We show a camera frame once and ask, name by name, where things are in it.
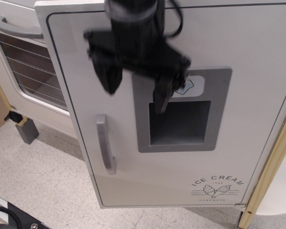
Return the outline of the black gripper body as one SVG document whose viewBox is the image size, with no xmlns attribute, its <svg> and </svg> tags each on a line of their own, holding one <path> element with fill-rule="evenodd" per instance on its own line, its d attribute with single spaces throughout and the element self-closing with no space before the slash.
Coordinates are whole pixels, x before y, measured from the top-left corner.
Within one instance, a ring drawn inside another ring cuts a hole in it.
<svg viewBox="0 0 286 229">
<path fill-rule="evenodd" d="M 123 69 L 154 79 L 172 77 L 178 81 L 178 88 L 185 86 L 191 62 L 166 42 L 181 32 L 183 24 L 174 33 L 164 34 L 163 0 L 107 0 L 104 7 L 111 29 L 83 33 L 91 59 L 115 56 Z"/>
</svg>

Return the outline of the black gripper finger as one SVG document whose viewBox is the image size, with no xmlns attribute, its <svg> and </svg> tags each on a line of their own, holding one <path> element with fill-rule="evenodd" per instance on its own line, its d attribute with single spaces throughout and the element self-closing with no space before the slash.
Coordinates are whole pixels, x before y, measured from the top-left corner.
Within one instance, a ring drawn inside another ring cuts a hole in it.
<svg viewBox="0 0 286 229">
<path fill-rule="evenodd" d="M 115 56 L 92 56 L 92 63 L 105 91 L 114 94 L 123 78 L 123 68 Z"/>
<path fill-rule="evenodd" d="M 163 114 L 167 108 L 170 98 L 178 88 L 178 81 L 172 77 L 161 76 L 155 80 L 154 105 L 155 113 Z"/>
</svg>

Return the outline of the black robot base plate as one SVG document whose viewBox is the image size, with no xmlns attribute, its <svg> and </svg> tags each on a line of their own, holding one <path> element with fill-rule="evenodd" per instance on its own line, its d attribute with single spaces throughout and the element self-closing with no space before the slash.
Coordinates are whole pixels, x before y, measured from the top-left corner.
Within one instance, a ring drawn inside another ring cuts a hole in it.
<svg viewBox="0 0 286 229">
<path fill-rule="evenodd" d="M 15 205 L 4 202 L 0 204 L 0 229 L 48 229 L 43 222 L 24 212 Z"/>
</svg>

